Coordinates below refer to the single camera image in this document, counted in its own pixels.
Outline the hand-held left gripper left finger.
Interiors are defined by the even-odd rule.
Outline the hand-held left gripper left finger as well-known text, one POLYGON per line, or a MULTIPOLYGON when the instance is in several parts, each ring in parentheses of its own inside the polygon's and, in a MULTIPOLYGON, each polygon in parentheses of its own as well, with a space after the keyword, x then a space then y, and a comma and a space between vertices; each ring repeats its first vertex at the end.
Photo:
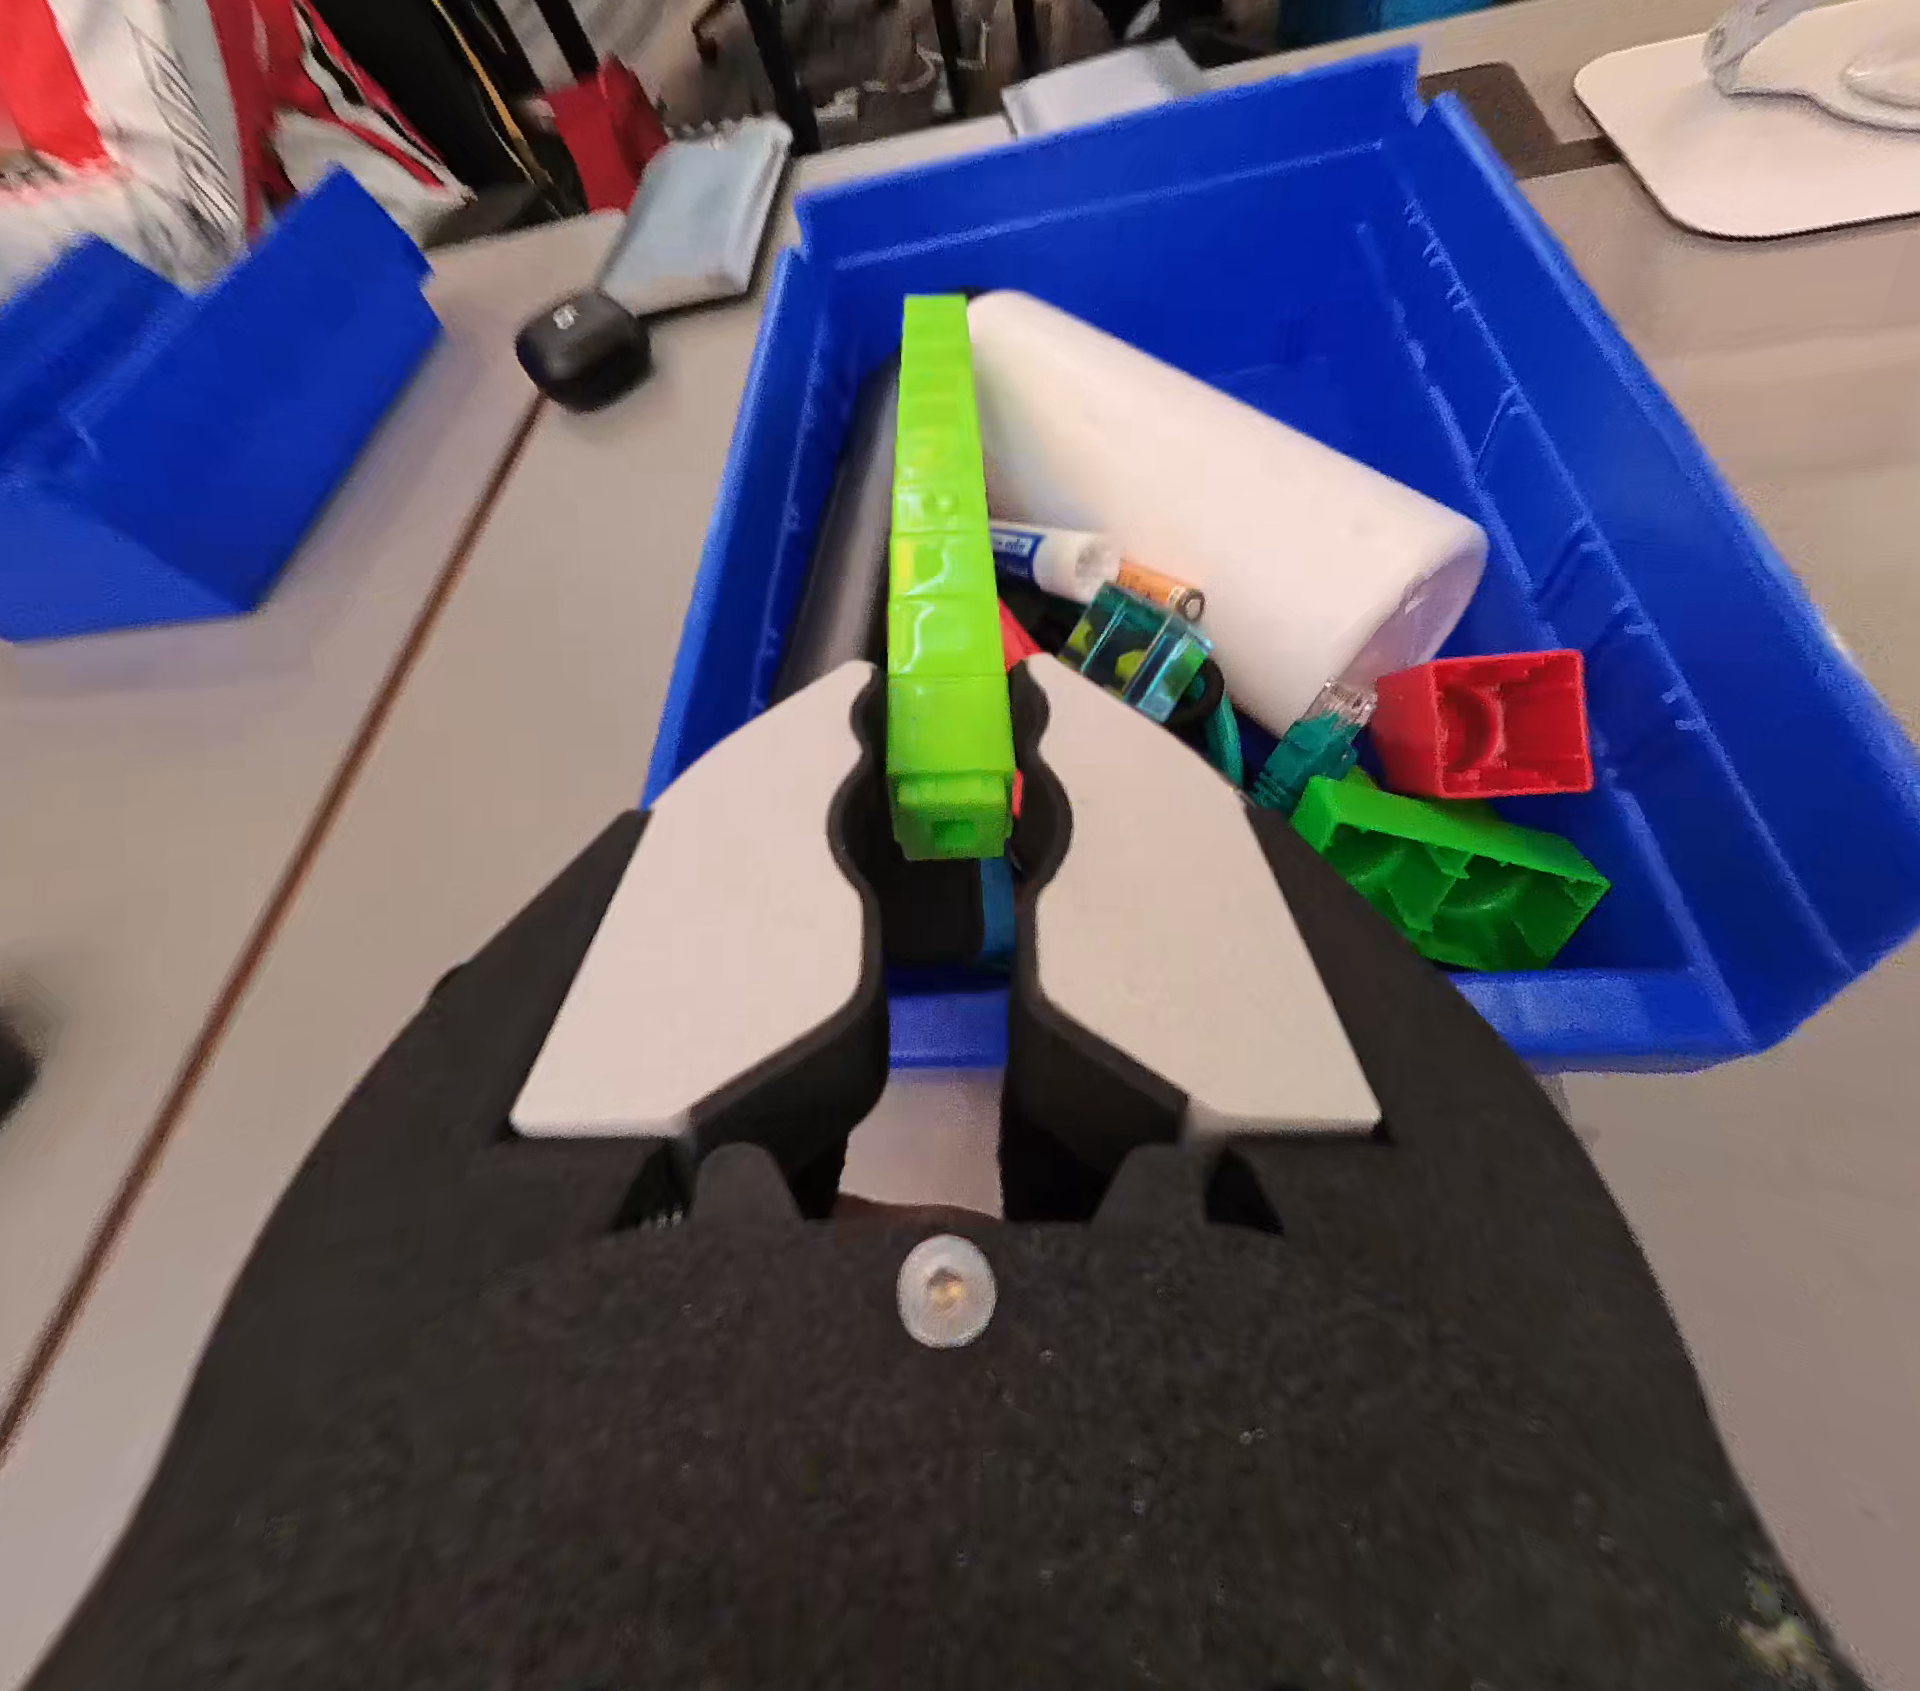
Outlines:
POLYGON ((526 1140, 684 1140, 861 994, 866 900, 831 814, 878 672, 850 660, 660 794, 511 1108, 526 1140))

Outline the black remote control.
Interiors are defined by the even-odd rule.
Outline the black remote control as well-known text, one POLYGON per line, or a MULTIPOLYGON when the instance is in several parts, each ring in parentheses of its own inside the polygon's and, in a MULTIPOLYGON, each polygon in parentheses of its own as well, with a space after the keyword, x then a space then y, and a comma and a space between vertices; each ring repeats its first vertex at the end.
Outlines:
POLYGON ((782 644, 773 704, 850 660, 885 668, 899 414, 900 356, 889 356, 856 394, 782 644))

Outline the dark grey flat case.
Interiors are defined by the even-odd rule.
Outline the dark grey flat case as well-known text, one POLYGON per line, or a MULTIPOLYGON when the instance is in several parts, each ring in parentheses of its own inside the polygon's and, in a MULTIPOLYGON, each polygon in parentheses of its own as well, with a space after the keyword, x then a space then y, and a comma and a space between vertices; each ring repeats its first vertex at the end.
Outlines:
POLYGON ((670 140, 640 174, 594 286, 636 318, 744 296, 792 148, 777 118, 670 140))

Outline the blue whiteboard marker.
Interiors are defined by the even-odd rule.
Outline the blue whiteboard marker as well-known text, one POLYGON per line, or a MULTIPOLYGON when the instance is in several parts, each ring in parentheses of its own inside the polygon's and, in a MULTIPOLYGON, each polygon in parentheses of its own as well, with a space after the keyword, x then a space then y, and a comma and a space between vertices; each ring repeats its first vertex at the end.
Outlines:
POLYGON ((988 526, 988 542, 999 578, 1079 606, 1089 606, 1117 584, 1125 562, 1103 534, 1057 526, 996 520, 988 526))

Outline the red bag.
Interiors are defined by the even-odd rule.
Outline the red bag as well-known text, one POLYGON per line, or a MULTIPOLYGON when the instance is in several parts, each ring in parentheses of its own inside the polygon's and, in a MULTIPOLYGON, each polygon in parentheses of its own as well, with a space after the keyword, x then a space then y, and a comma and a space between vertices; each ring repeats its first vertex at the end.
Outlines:
POLYGON ((643 80, 629 64, 608 58, 594 72, 549 90, 545 104, 588 210, 627 214, 647 170, 673 144, 643 80))

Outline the blue plastic bin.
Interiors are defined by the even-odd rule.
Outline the blue plastic bin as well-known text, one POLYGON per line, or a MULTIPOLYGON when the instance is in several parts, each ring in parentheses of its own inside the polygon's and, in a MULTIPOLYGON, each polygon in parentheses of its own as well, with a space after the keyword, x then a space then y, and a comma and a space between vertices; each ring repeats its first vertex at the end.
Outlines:
POLYGON ((1767 1050, 1916 936, 1916 750, 1464 108, 1413 52, 798 200, 643 804, 771 704, 903 300, 1029 292, 1486 534, 1442 656, 1572 648, 1597 784, 1501 800, 1611 892, 1450 972, 1522 1056, 1767 1050))
POLYGON ((3 312, 3 638, 263 606, 434 350, 429 260, 349 172, 198 292, 101 238, 3 312))

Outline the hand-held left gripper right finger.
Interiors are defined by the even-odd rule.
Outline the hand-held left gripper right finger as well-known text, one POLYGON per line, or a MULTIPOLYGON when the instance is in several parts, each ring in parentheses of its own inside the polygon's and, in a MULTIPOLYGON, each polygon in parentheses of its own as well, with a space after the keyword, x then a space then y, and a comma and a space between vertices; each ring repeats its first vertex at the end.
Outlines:
POLYGON ((1052 658, 1011 686, 1036 848, 1019 1114, 1058 1140, 1377 1132, 1381 1102, 1236 788, 1052 658))

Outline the green toy brick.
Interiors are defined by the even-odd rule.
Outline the green toy brick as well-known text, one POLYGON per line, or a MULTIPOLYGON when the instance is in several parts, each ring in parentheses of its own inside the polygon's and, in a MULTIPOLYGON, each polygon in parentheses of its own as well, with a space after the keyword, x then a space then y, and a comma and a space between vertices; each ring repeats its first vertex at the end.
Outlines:
POLYGON ((1567 838, 1365 772, 1311 780, 1292 828, 1422 958, 1482 976, 1547 970, 1612 890, 1567 838))

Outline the red object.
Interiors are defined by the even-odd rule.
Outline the red object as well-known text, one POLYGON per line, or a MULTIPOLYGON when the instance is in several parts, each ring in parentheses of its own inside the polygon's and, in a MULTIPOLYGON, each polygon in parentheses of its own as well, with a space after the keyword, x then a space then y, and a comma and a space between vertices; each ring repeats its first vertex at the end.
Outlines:
POLYGON ((1461 802, 1586 794, 1586 660, 1572 648, 1438 658, 1386 674, 1369 720, 1379 782, 1461 802))

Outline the black earbuds case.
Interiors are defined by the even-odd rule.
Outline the black earbuds case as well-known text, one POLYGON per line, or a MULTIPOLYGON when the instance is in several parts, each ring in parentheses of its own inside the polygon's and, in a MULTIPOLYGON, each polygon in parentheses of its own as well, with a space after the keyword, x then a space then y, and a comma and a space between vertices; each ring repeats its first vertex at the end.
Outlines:
POLYGON ((610 408, 655 374, 648 324, 600 288, 535 314, 515 354, 543 398, 576 414, 610 408))

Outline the clear glass cube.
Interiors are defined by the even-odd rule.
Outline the clear glass cube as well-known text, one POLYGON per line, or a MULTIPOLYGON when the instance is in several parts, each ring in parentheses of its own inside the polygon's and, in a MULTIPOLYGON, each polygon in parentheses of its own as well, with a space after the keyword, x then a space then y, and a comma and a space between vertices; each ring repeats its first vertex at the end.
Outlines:
POLYGON ((1212 660, 1212 644, 1180 614, 1118 582, 1103 584, 1057 652, 1069 670, 1167 726, 1212 660))

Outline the white device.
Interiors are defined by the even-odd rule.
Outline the white device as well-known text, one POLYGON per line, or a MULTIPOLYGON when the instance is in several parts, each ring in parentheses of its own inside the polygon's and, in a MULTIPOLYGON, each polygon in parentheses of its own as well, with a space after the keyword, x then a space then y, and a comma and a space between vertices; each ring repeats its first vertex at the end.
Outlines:
POLYGON ((1464 620, 1485 530, 1165 360, 1011 290, 966 304, 987 502, 1199 588, 1227 690, 1268 734, 1372 690, 1464 620))

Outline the green ribbed bar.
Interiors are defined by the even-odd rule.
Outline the green ribbed bar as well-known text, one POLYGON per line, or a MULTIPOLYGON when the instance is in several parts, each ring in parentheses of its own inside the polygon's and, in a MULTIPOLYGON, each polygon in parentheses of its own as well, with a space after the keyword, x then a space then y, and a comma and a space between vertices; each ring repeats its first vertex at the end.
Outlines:
POLYGON ((910 862, 999 858, 1017 750, 968 302, 903 306, 885 616, 885 782, 910 862))

